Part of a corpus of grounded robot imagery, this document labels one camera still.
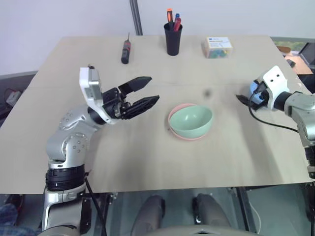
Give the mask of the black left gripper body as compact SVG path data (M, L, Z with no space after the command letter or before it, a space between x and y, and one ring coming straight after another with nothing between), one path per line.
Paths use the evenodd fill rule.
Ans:
M131 106L118 88L102 93L103 108L112 119L126 119L126 110Z

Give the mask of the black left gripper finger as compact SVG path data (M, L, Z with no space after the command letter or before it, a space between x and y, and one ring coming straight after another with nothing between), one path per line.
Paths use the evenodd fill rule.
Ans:
M144 97L134 102L128 108L122 109L122 119L132 119L150 108L152 108L159 100L159 95Z
M127 95L131 92L136 92L144 88L151 80L152 77L140 76L118 86L118 89L122 95Z

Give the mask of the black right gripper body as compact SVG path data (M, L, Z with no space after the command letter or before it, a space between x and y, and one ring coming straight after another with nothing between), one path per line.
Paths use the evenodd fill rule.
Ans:
M256 89L253 91L254 103L263 103L266 100L266 90L267 86L264 82L257 85Z

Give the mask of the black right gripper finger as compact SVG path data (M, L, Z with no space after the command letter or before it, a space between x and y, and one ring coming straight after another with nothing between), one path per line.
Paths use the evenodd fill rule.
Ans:
M246 106L249 106L251 109L253 109L254 111L257 111L258 109L261 108L261 104L257 104L255 102L250 102L249 99L247 97L245 97L244 95L236 95L236 98L243 104Z

